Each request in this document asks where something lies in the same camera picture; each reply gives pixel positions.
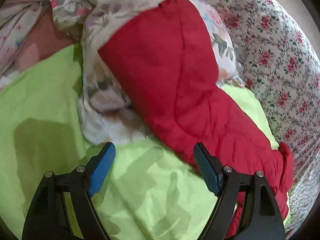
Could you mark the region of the pastel floral pillow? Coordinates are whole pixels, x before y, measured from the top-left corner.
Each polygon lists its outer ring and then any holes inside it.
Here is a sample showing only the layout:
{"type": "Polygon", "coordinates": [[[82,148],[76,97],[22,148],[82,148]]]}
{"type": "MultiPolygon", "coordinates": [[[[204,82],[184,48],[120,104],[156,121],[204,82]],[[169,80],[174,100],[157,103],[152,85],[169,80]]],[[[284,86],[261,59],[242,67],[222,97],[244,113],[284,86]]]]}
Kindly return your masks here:
{"type": "Polygon", "coordinates": [[[57,28],[81,41],[78,112],[93,144],[152,136],[189,64],[216,87],[237,74],[231,37],[207,0],[50,1],[57,28]]]}

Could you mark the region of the pink blanket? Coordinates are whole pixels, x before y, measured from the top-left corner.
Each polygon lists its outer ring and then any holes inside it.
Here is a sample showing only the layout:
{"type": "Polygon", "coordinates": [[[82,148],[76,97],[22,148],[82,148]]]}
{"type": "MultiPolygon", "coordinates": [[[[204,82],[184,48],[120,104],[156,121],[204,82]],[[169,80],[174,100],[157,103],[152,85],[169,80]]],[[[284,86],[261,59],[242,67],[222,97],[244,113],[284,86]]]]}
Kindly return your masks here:
{"type": "Polygon", "coordinates": [[[1,88],[73,43],[57,30],[50,0],[1,0],[1,88]]]}

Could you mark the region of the lime green bed sheet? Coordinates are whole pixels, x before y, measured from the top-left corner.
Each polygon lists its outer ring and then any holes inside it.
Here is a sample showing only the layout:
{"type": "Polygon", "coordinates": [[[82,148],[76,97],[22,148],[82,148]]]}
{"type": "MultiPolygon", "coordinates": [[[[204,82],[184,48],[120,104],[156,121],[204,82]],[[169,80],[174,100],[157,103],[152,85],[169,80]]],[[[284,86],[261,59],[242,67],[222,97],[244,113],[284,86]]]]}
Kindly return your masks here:
{"type": "MultiPolygon", "coordinates": [[[[100,150],[81,133],[81,89],[82,49],[71,45],[1,91],[1,217],[16,236],[44,173],[71,171],[100,150]]],[[[171,150],[144,138],[117,146],[93,200],[112,239],[194,239],[216,197],[171,150]]]]}

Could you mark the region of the red rose floral quilt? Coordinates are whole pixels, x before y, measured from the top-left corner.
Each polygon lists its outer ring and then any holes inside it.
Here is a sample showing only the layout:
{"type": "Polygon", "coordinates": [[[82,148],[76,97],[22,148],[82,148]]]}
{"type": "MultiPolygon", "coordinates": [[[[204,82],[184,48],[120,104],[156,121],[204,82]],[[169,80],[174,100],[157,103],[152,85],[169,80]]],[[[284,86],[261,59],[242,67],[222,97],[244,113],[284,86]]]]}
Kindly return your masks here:
{"type": "Polygon", "coordinates": [[[277,141],[294,158],[291,220],[306,219],[319,187],[319,59],[297,22],[276,0],[216,0],[237,47],[241,78],[277,141]]]}

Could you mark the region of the red quilted puffer jacket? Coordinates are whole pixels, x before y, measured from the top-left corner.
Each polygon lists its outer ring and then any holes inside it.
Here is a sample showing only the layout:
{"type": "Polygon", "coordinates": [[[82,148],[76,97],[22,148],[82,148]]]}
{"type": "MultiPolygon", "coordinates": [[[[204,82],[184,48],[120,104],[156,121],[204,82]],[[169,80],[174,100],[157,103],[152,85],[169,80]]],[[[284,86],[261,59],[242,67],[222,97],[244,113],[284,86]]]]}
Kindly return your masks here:
{"type": "MultiPolygon", "coordinates": [[[[265,118],[264,111],[255,98],[246,98],[248,90],[216,87],[207,76],[195,75],[195,69],[194,64],[189,64],[179,71],[175,83],[175,104],[169,106],[170,118],[161,121],[153,130],[152,139],[171,150],[203,181],[194,159],[194,146],[199,142],[223,166],[249,175],[262,172],[284,221],[289,213],[287,192],[293,184],[293,156],[290,150],[284,143],[272,145],[270,135],[258,128],[257,120],[265,118]]],[[[227,239],[236,233],[244,197],[243,192],[238,194],[227,239]]],[[[209,210],[200,233],[214,206],[209,210]]]]}

